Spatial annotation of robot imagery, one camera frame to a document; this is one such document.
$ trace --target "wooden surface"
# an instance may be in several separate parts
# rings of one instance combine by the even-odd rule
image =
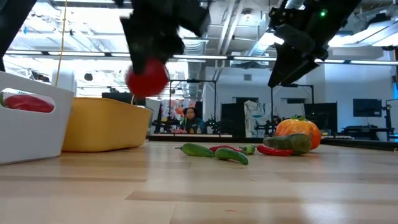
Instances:
[[[0,224],[398,222],[393,152],[320,146],[243,166],[180,144],[0,166]]]

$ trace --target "yellow cable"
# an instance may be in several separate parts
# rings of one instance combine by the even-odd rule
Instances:
[[[68,0],[65,0],[65,9],[63,11],[61,52],[60,52],[60,60],[58,61],[58,70],[57,70],[57,77],[55,78],[55,86],[58,86],[58,78],[60,76],[61,61],[62,61],[62,54],[63,54],[63,41],[64,41],[64,36],[65,36],[65,24],[67,23],[67,7],[68,7]]]

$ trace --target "yellow basket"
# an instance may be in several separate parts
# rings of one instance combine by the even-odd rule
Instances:
[[[104,98],[74,98],[63,152],[103,152],[145,142],[150,110]]]

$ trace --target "red bell pepper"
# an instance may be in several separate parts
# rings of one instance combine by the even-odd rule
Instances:
[[[225,147],[225,148],[228,148],[228,149],[232,149],[232,150],[234,150],[236,152],[242,152],[241,149],[236,149],[236,148],[234,148],[232,146],[213,146],[213,147],[210,148],[210,150],[212,150],[215,153],[217,151],[217,149],[221,149],[222,147]]]
[[[31,95],[13,95],[3,101],[9,109],[51,113],[54,105]]]
[[[290,149],[274,149],[265,145],[257,146],[257,150],[268,156],[290,156],[293,154],[293,150]]]

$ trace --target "woman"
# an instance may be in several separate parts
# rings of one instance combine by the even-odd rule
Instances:
[[[185,108],[183,114],[184,120],[181,123],[180,129],[188,134],[207,134],[205,122],[198,117],[196,108]]]

